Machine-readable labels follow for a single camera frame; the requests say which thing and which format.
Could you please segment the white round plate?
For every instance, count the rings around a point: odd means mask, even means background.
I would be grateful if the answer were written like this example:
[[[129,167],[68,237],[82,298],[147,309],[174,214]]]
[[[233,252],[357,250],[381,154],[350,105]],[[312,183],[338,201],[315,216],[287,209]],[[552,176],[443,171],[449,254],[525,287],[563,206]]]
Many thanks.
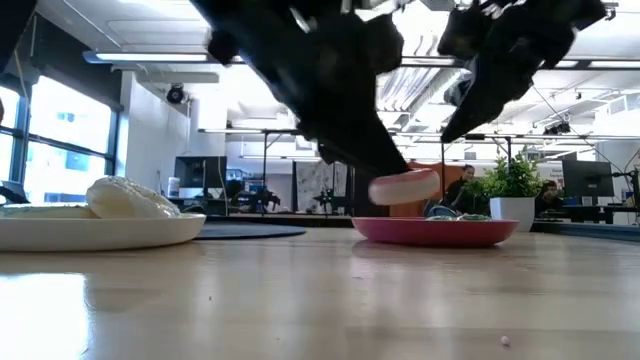
[[[82,206],[0,207],[0,251],[102,251],[174,245],[194,239],[206,217],[98,218]]]

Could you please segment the round black woven placemat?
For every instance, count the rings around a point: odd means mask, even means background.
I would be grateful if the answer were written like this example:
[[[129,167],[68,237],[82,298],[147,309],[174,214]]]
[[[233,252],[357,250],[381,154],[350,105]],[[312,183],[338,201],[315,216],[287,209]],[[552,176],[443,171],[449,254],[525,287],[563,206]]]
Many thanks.
[[[258,223],[205,224],[195,240],[251,240],[298,236],[306,233],[304,227]]]

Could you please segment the small pink frosted donut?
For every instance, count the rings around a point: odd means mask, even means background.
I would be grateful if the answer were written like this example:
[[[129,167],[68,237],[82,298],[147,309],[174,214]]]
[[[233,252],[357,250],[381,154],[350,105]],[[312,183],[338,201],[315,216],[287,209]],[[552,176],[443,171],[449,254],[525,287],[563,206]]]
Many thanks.
[[[439,174],[422,168],[375,178],[369,184],[369,198],[376,205],[391,206],[430,198],[440,189]]]

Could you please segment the pink round plate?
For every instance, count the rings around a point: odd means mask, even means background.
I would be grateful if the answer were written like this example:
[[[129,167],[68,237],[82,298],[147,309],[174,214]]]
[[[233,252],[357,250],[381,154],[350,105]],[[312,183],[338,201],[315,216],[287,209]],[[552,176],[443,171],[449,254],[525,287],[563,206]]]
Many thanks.
[[[514,220],[426,220],[418,217],[354,217],[353,227],[368,241],[383,244],[482,248],[504,242],[519,225]]]

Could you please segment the black computer monitor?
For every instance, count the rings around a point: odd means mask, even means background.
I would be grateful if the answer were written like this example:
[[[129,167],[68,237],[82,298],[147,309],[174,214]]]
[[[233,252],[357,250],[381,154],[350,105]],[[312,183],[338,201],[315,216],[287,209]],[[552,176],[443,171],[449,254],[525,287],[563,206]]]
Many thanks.
[[[223,188],[226,165],[226,156],[178,156],[174,176],[182,188]]]
[[[614,186],[609,162],[563,160],[566,197],[613,197]]]

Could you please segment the long ceiling light fixture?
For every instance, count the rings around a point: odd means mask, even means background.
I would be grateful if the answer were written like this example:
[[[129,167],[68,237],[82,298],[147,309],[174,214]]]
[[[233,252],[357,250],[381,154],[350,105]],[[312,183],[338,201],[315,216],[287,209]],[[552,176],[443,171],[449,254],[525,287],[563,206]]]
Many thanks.
[[[84,51],[82,56],[91,64],[116,63],[166,63],[166,64],[219,64],[208,53],[162,53],[162,52],[96,52]]]

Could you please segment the dark background desk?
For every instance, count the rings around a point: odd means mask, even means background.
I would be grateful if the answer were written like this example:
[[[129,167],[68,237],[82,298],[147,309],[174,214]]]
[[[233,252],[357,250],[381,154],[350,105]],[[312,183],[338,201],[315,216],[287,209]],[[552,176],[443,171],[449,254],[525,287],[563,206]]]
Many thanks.
[[[547,222],[568,220],[574,223],[591,222],[612,225],[616,213],[634,215],[637,220],[640,220],[640,212],[636,208],[622,205],[564,205],[560,209],[545,210],[537,214],[534,219]]]

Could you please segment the large white frosted donut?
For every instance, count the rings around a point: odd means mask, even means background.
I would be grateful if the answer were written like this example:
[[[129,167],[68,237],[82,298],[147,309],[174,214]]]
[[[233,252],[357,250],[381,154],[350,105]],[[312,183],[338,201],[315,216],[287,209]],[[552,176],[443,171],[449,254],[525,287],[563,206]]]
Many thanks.
[[[145,186],[120,176],[96,180],[86,192],[88,207],[104,219],[158,219],[181,216],[179,208]]]

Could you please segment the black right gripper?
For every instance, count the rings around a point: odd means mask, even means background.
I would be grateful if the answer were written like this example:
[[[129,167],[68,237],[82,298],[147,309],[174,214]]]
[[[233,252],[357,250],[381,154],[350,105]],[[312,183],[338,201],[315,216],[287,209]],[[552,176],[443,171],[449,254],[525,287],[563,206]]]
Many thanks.
[[[481,54],[520,56],[553,68],[579,31],[607,16],[602,0],[471,0],[451,10],[437,51],[459,60]],[[507,103],[529,88],[530,75],[517,71],[463,75],[444,93],[444,101],[456,110],[441,140],[450,143],[495,120]]]

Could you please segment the person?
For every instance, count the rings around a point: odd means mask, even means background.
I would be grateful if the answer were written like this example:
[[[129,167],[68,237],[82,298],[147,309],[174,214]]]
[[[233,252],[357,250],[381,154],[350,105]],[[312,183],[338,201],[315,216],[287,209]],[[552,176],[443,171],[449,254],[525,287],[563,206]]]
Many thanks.
[[[465,199],[465,186],[475,177],[475,168],[465,165],[462,168],[462,175],[458,180],[452,182],[446,189],[444,203],[452,210],[464,214],[468,211],[469,205]]]
[[[564,201],[558,194],[557,183],[553,180],[544,181],[535,198],[535,217],[541,218],[549,214],[557,214],[563,210]]]

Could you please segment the large window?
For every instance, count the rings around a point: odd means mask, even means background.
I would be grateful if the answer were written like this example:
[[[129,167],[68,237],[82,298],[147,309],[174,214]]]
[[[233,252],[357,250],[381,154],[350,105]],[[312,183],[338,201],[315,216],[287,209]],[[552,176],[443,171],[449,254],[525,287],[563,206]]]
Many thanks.
[[[83,202],[114,170],[118,113],[60,82],[1,84],[0,183],[28,201]]]

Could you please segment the small potted green plant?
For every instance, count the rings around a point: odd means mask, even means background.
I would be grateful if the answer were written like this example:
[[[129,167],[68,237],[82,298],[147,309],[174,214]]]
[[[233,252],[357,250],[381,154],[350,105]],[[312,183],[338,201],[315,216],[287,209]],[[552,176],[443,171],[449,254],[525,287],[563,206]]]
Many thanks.
[[[517,232],[529,232],[541,187],[537,163],[518,153],[499,157],[493,169],[467,182],[463,197],[470,202],[470,213],[517,221]]]

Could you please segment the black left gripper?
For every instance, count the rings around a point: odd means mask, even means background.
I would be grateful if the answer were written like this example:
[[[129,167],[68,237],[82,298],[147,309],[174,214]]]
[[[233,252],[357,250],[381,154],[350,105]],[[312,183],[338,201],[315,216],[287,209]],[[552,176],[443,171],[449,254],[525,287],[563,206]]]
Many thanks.
[[[211,58],[229,66],[240,57],[301,120],[300,134],[326,163],[373,176],[409,170],[375,117],[376,78],[402,60],[391,15],[363,20],[341,11],[341,0],[189,1],[211,28]]]

